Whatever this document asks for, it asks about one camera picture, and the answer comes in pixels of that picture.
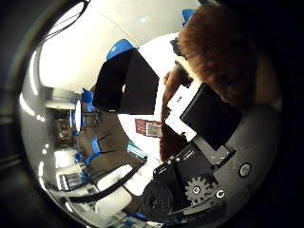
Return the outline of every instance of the brown hair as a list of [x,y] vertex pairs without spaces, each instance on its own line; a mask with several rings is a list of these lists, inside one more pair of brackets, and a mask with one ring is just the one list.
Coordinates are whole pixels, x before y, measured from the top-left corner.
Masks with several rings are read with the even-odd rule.
[[256,91],[257,43],[249,26],[224,5],[200,6],[180,32],[178,46],[196,77],[224,102],[249,108]]

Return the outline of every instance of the gear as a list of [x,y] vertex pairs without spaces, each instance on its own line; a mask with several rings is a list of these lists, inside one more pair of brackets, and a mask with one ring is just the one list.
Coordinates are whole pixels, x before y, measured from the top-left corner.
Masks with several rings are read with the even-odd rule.
[[216,184],[210,183],[207,179],[197,177],[192,178],[185,186],[185,195],[192,204],[206,200],[215,191]]

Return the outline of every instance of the cable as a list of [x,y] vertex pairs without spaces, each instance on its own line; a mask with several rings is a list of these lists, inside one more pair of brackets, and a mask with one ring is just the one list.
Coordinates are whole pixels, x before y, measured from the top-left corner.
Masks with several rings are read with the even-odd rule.
[[58,35],[58,34],[61,33],[62,31],[66,30],[66,29],[68,29],[69,27],[71,27],[72,25],[74,25],[74,23],[76,23],[76,21],[84,14],[84,12],[86,11],[86,8],[87,8],[88,4],[90,3],[90,1],[91,1],[91,0],[88,0],[88,1],[86,1],[86,0],[80,0],[78,3],[81,3],[81,2],[84,3],[83,9],[82,9],[79,13],[77,13],[77,14],[75,14],[75,15],[69,17],[69,18],[67,18],[66,20],[69,20],[70,18],[75,17],[75,16],[78,15],[77,18],[76,18],[73,22],[71,22],[70,24],[64,26],[63,28],[60,28],[59,30],[54,31],[54,32],[52,32],[51,34],[47,34],[47,35],[44,37],[44,39],[39,43],[38,47],[41,46],[42,44],[44,44],[44,43],[45,43],[46,41],[48,41],[49,39],[51,39],[51,38],[53,38],[54,36]]
[[114,184],[112,184],[111,186],[106,188],[104,191],[101,191],[99,193],[96,193],[94,195],[89,195],[89,196],[69,197],[69,200],[72,202],[90,202],[90,201],[97,201],[102,198],[105,198],[108,195],[112,194],[117,189],[119,189],[121,186],[123,186],[127,181],[129,181],[144,164],[145,164],[145,162],[139,163],[130,172],[128,172],[123,178],[119,179],[117,182],[115,182]]
[[118,166],[118,167],[114,167],[114,168],[112,168],[112,169],[109,169],[109,170],[106,170],[106,171],[97,173],[97,174],[95,174],[94,176],[92,176],[89,180],[85,180],[84,182],[82,182],[82,183],[80,183],[80,184],[78,184],[78,185],[75,185],[75,186],[73,186],[73,187],[71,187],[71,188],[69,188],[69,189],[62,189],[62,190],[59,190],[59,189],[57,188],[57,186],[55,186],[54,184],[52,184],[52,183],[50,183],[50,182],[47,182],[47,181],[45,181],[45,187],[46,187],[46,189],[51,189],[51,190],[56,191],[56,192],[72,192],[72,191],[75,191],[75,190],[77,190],[77,189],[79,189],[79,188],[82,188],[82,187],[86,186],[88,183],[96,184],[96,183],[95,183],[95,180],[96,180],[96,179],[103,178],[105,175],[107,175],[107,174],[113,172],[114,170],[116,170],[116,169],[118,169],[118,168],[120,168],[120,167],[122,167],[122,166],[124,166],[124,165],[125,165],[125,164],[122,164],[122,165],[120,165],[120,166]]

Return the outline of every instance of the blue object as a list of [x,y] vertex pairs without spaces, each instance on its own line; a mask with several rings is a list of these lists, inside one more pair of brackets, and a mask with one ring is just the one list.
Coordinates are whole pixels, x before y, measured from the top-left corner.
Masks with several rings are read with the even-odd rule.
[[145,220],[146,219],[145,215],[143,215],[139,212],[133,212],[130,215],[128,215],[128,217],[133,217],[133,218],[140,219],[140,220]]
[[81,120],[80,126],[86,126],[86,116],[82,115],[82,120]]
[[94,153],[101,153],[102,150],[101,148],[99,147],[99,144],[98,144],[98,139],[96,137],[93,137],[91,139],[91,147],[92,147],[92,150]]
[[143,151],[139,148],[139,147],[137,147],[133,142],[129,142],[128,144],[127,144],[127,151],[129,152],[129,153],[131,153],[131,154],[133,154],[133,155],[135,155],[135,156],[138,156],[138,157],[140,157],[140,158],[142,158],[142,159],[146,159],[148,156],[145,154],[145,153],[143,153]]
[[183,20],[184,20],[184,22],[182,23],[183,26],[188,22],[190,16],[194,13],[194,11],[195,11],[194,9],[183,9],[182,10],[182,16],[183,16]]
[[126,50],[132,49],[133,46],[125,39],[119,40],[114,44],[112,49],[107,53],[106,60],[118,55]]
[[83,159],[83,156],[81,153],[77,152],[75,155],[74,155],[74,158],[75,158],[75,161],[76,162],[81,162],[82,159]]
[[91,161],[93,160],[93,159],[95,159],[96,157],[98,157],[98,156],[100,156],[100,152],[99,153],[93,153],[93,154],[91,154],[89,157],[87,157],[86,159],[85,159],[85,164],[86,164],[86,166],[89,166],[89,164],[91,163]]
[[93,137],[91,139],[91,148],[93,150],[93,154],[91,154],[89,157],[87,157],[85,159],[86,165],[89,165],[93,159],[95,159],[102,153],[102,150],[101,150],[100,146],[98,145],[98,139],[96,137]]
[[93,106],[93,104],[92,104],[92,103],[85,103],[85,110],[86,110],[87,112],[92,112],[92,111],[94,111],[94,106]]
[[80,175],[80,178],[81,178],[82,181],[85,181],[85,180],[88,180],[88,179],[89,179],[88,174],[85,173],[84,171],[81,172],[79,175]]
[[130,226],[132,226],[133,224],[134,224],[134,222],[131,221],[131,220],[127,220],[127,221],[124,222],[124,225],[127,226],[127,227],[130,227]]
[[101,147],[98,144],[98,141],[104,139],[105,137],[109,136],[111,134],[106,134],[105,136],[101,137],[100,139],[97,139],[96,137],[93,137],[91,139],[91,148],[93,150],[93,154],[91,154],[89,157],[85,159],[85,164],[89,165],[89,163],[95,159],[96,157],[100,156],[101,154],[107,154],[116,151],[114,150],[107,150],[107,151],[102,151]]
[[83,88],[82,93],[82,102],[83,103],[91,103],[93,101],[94,94],[92,91],[86,90]]
[[70,118],[71,118],[72,124],[75,125],[75,110],[71,110]]
[[78,136],[78,133],[79,133],[79,132],[78,132],[77,130],[72,130],[72,136],[73,136],[73,137]]

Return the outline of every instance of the floor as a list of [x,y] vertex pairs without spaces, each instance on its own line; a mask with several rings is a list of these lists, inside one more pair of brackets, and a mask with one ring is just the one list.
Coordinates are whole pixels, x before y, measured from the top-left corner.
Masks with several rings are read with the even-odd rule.
[[[86,117],[88,124],[91,124],[95,120],[94,116],[91,117]],[[131,166],[136,165],[139,160],[131,156],[126,151],[126,146],[129,142],[129,139],[125,135],[117,115],[112,113],[101,113],[100,119],[100,122],[96,122],[96,126],[84,127],[79,134],[79,144],[81,146],[84,157],[87,157],[93,153],[90,145],[90,139],[93,137],[101,138],[108,133],[111,135],[99,141],[99,144],[102,147],[103,151],[112,149],[117,149],[117,151],[109,154],[102,154],[99,157],[93,159],[89,165],[90,172],[94,174],[127,163]],[[131,203],[125,208],[125,212],[134,212],[138,206],[139,199],[133,197]]]

